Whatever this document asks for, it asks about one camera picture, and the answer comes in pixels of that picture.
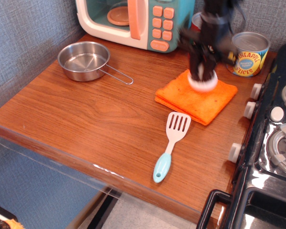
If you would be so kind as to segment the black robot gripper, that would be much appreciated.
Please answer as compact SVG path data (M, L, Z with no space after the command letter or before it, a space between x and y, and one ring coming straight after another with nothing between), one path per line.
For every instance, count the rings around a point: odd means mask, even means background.
M229 33L234 10L238 7L237 0L205 0L200 31L179 29L178 46L189 52L192 80L210 81L217 62L236 62L238 50Z

